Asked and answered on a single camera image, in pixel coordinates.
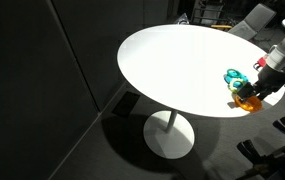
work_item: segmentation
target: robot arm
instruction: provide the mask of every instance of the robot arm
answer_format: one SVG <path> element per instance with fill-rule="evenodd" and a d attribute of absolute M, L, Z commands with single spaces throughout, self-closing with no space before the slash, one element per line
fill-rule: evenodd
<path fill-rule="evenodd" d="M 266 65 L 258 73 L 258 81 L 245 84 L 237 93 L 240 100 L 245 102 L 251 96 L 260 100 L 277 92 L 285 84 L 285 38 L 270 49 Z"/>

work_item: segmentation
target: table pedestal base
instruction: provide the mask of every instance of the table pedestal base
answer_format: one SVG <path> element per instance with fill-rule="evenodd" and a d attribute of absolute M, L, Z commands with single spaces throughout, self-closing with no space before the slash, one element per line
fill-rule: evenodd
<path fill-rule="evenodd" d="M 170 111 L 152 114 L 145 122 L 143 134 L 146 144 L 155 154 L 167 159 L 177 159 L 192 149 L 194 132 L 183 116 L 176 114 L 174 119 L 170 115 Z M 168 127 L 169 119 L 173 119 L 172 127 Z"/>

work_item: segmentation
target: orange object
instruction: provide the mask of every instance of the orange object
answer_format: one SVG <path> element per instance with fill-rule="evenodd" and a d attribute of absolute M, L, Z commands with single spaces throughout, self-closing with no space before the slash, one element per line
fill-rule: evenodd
<path fill-rule="evenodd" d="M 217 29 L 232 29 L 232 26 L 229 25 L 211 25 L 211 27 Z"/>
<path fill-rule="evenodd" d="M 241 103 L 239 96 L 235 96 L 235 104 L 250 112 L 256 112 L 262 108 L 262 102 L 256 96 L 249 97 L 245 103 Z"/>

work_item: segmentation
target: gray floor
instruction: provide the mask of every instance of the gray floor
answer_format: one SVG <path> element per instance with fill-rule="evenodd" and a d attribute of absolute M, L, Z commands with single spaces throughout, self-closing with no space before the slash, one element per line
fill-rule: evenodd
<path fill-rule="evenodd" d="M 268 49 L 284 35 L 281 28 L 270 29 L 256 39 L 272 38 L 258 43 Z M 240 141 L 251 139 L 260 154 L 285 145 L 285 135 L 272 126 L 274 120 L 285 116 L 284 95 L 273 108 L 240 118 L 207 118 L 181 112 L 194 129 L 194 147 L 180 159 L 160 158 L 145 144 L 142 129 L 152 113 L 170 109 L 142 95 L 128 118 L 119 117 L 112 110 L 126 91 L 139 93 L 126 83 L 52 180 L 231 180 L 252 166 L 236 148 Z"/>

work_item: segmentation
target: dark wall panel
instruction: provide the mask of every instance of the dark wall panel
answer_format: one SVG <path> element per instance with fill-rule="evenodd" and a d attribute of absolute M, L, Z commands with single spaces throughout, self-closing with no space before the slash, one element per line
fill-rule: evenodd
<path fill-rule="evenodd" d="M 163 25 L 166 23 L 169 0 L 143 0 L 144 1 L 144 23 L 145 27 Z"/>
<path fill-rule="evenodd" d="M 0 0 L 0 179 L 48 178 L 97 116 L 49 4 Z"/>
<path fill-rule="evenodd" d="M 142 29 L 142 0 L 54 0 L 93 97 L 102 110 L 124 79 L 117 51 L 130 34 Z"/>

